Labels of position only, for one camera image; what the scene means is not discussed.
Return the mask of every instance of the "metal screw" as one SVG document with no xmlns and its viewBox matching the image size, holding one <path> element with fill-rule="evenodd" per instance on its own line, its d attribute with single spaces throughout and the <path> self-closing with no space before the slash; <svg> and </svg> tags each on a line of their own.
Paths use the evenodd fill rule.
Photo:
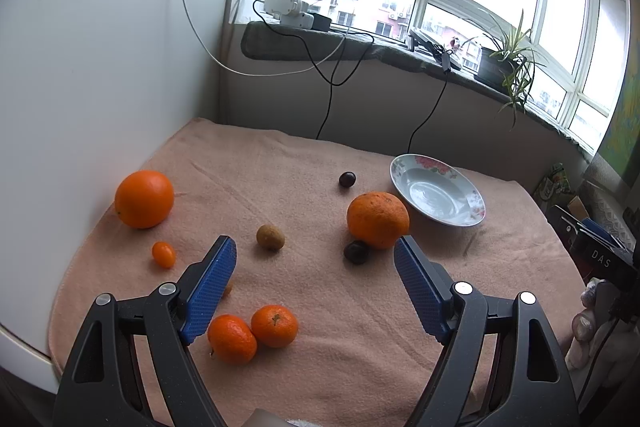
<svg viewBox="0 0 640 427">
<path fill-rule="evenodd" d="M 95 298 L 95 303 L 98 306 L 104 306 L 105 304 L 109 304 L 111 302 L 111 295 L 108 293 L 101 293 Z"/>
<path fill-rule="evenodd" d="M 158 288 L 160 295 L 171 295 L 173 292 L 175 292 L 175 284 L 172 282 L 166 282 Z"/>
<path fill-rule="evenodd" d="M 534 302 L 536 302 L 536 296 L 530 292 L 522 292 L 520 294 L 520 300 L 525 304 L 533 304 Z"/>
<path fill-rule="evenodd" d="M 474 289 L 473 286 L 471 286 L 468 282 L 456 282 L 456 285 L 453 286 L 453 288 L 455 288 L 456 292 L 462 294 L 462 295 L 469 295 L 469 293 L 471 293 Z"/>
</svg>

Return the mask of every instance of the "pink cloth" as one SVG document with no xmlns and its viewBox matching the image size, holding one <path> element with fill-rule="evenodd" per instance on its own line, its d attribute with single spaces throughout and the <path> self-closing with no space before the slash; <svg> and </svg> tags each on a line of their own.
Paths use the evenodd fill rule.
<svg viewBox="0 0 640 427">
<path fill-rule="evenodd" d="M 351 237 L 346 210 L 370 190 L 395 192 L 391 158 L 330 142 L 193 120 L 146 168 L 174 184 L 175 206 L 150 230 L 123 225 L 110 208 L 71 262 L 53 307 L 49 347 L 63 367 L 95 296 L 147 295 L 202 259 L 219 235 L 238 244 L 235 286 L 216 313 L 247 322 L 261 306 L 281 303 L 298 317 L 300 332 L 285 349 L 260 346 L 244 367 L 209 356 L 206 335 L 190 351 L 215 404 L 231 427 L 254 408 L 324 427 L 400 427 L 438 360 L 441 346 L 427 336 L 395 270 L 392 252 L 362 266 L 342 256 Z M 338 177 L 353 171 L 348 190 Z M 529 195 L 515 182 L 463 171 L 480 190 L 486 219 L 469 229 L 446 227 L 409 208 L 411 233 L 454 280 L 487 295 L 538 296 L 561 344 L 582 309 L 577 269 Z M 264 223 L 287 237 L 277 254 L 262 251 L 255 232 Z M 151 246 L 177 251 L 170 270 L 156 266 Z M 142 377 L 155 418 L 170 423 L 148 348 L 139 342 Z M 473 393 L 482 399 L 492 354 L 483 350 Z"/>
</svg>

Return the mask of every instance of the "plate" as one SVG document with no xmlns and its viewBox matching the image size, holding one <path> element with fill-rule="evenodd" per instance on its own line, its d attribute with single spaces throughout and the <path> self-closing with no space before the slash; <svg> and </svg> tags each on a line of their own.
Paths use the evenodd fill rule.
<svg viewBox="0 0 640 427">
<path fill-rule="evenodd" d="M 400 195 L 434 221 L 472 227 L 484 219 L 486 208 L 478 189 L 440 160 L 403 154 L 393 159 L 389 174 Z"/>
</svg>

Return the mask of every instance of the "orange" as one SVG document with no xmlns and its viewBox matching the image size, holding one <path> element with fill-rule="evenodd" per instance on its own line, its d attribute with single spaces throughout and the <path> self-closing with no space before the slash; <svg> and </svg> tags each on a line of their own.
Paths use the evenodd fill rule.
<svg viewBox="0 0 640 427">
<path fill-rule="evenodd" d="M 356 239 L 383 250 L 409 232 L 409 213 L 393 194 L 367 192 L 351 201 L 347 227 Z"/>
<path fill-rule="evenodd" d="M 151 247 L 151 255 L 162 268 L 171 268 L 175 263 L 175 250 L 164 241 L 158 241 Z"/>
<path fill-rule="evenodd" d="M 265 346 L 284 347 L 298 334 L 298 320 L 284 306 L 271 304 L 260 308 L 251 317 L 251 330 Z"/>
<path fill-rule="evenodd" d="M 134 229 L 149 229 L 163 221 L 174 206 L 174 188 L 156 171 L 138 171 L 116 190 L 114 207 L 120 220 Z"/>
<path fill-rule="evenodd" d="M 211 349 L 220 360 L 233 365 L 249 363 L 258 349 L 246 322 L 235 315 L 220 315 L 207 328 Z"/>
</svg>

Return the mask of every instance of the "gray cloth on window sill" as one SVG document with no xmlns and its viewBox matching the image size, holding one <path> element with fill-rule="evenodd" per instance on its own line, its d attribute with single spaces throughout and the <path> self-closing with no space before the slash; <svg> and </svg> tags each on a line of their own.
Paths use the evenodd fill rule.
<svg viewBox="0 0 640 427">
<path fill-rule="evenodd" d="M 314 30 L 280 27 L 277 24 L 273 25 L 273 28 L 276 32 L 297 35 L 305 39 L 311 56 L 316 62 L 322 60 L 336 49 L 343 37 L 343 35 L 339 33 L 325 33 Z M 408 71 L 409 73 L 425 73 L 440 80 L 447 78 L 449 82 L 453 84 L 473 89 L 475 92 L 488 96 L 497 102 L 509 102 L 508 96 L 496 91 L 492 87 L 486 86 L 482 82 L 478 82 L 471 73 L 451 70 L 451 72 L 445 75 L 441 65 L 430 55 L 411 52 L 402 47 L 400 43 L 394 44 L 383 38 L 376 38 L 373 45 L 371 45 L 371 37 L 358 34 L 348 34 L 346 40 L 342 60 L 360 60 L 362 54 L 366 51 L 367 47 L 370 46 L 363 60 L 377 59 L 384 64 L 388 64 L 399 70 Z M 309 60 L 305 47 L 300 39 L 276 35 L 276 33 L 267 28 L 262 21 L 248 23 L 242 35 L 240 49 L 245 57 L 252 58 L 253 60 L 300 60 L 303 62 L 308 62 Z M 341 49 L 338 49 L 328 60 L 337 60 L 338 57 L 340 57 L 340 50 Z M 545 120 L 531 110 L 527 110 L 527 116 L 537 121 L 540 125 L 556 131 L 578 146 L 583 155 L 585 154 L 585 151 L 582 150 L 578 142 L 565 133 L 558 125 Z"/>
</svg>

